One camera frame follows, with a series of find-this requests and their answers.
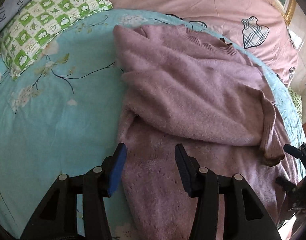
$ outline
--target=beige wall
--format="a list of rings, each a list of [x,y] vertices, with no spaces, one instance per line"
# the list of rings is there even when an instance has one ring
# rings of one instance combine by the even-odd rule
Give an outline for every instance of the beige wall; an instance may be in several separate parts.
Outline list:
[[[298,68],[295,72],[291,87],[301,95],[302,98],[302,122],[306,122],[306,16],[297,5],[290,24],[290,30],[294,31],[302,41],[303,45],[299,51]]]

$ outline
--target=plaid applique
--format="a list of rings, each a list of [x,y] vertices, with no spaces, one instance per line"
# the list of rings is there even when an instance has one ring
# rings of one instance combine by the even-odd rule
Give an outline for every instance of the plaid applique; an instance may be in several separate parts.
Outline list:
[[[258,19],[255,16],[242,20],[244,25],[242,31],[243,44],[245,49],[260,46],[269,34],[269,28],[264,25],[258,25],[257,22]]]

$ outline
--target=bed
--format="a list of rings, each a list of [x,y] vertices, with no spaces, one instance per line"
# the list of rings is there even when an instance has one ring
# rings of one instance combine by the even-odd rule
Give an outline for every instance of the bed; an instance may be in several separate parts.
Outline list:
[[[84,174],[113,153],[127,88],[120,80],[123,69],[114,63],[112,30],[148,24],[184,24],[234,42],[196,19],[113,9],[67,28],[16,81],[0,57],[0,223],[15,237],[60,174]],[[287,88],[254,51],[240,45],[234,43],[263,68],[290,141],[299,147],[305,136]],[[300,181],[305,170],[300,161],[295,168]],[[138,239],[122,186],[105,207],[114,239]],[[83,234],[80,198],[77,210]]]

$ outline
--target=green checkered pillow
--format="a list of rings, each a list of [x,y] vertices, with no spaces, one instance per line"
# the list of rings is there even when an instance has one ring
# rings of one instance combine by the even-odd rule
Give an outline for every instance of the green checkered pillow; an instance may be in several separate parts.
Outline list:
[[[0,33],[0,54],[13,79],[37,59],[61,31],[112,8],[109,0],[32,0]]]

